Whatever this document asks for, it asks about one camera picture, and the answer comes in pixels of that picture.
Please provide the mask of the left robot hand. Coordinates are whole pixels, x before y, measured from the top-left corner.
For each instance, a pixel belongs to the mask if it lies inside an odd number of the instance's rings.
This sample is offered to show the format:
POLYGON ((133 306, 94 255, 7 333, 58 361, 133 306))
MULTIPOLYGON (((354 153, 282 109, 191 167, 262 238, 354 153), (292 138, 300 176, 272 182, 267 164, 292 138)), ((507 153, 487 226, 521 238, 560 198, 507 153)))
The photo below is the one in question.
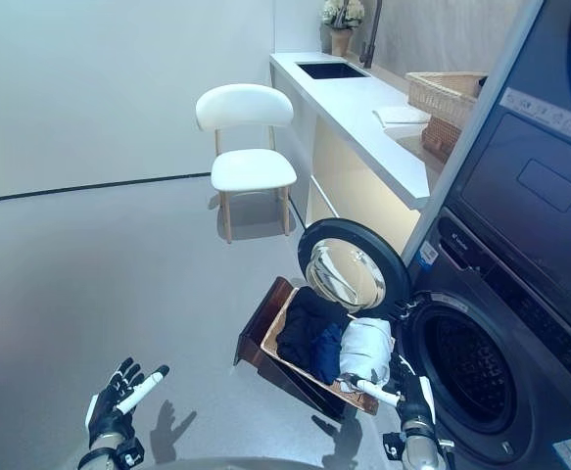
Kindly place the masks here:
POLYGON ((169 371, 170 368, 164 364, 146 376, 132 357, 122 361, 107 385, 90 399, 84 421, 89 444, 93 445, 102 436, 113 433, 125 439, 132 438, 134 409, 165 379, 169 371))

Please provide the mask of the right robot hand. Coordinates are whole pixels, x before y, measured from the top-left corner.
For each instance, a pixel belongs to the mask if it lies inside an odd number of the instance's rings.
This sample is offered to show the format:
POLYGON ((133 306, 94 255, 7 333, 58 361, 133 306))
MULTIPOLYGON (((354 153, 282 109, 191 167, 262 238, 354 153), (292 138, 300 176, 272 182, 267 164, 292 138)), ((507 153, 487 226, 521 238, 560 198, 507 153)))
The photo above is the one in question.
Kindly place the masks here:
POLYGON ((393 392, 387 392, 353 373, 345 374, 340 381, 357 392, 392 406, 399 414, 403 425, 413 421, 425 429, 434 431, 435 405, 428 378, 418 376, 409 362, 396 352, 391 354, 389 371, 390 380, 396 385, 393 392))

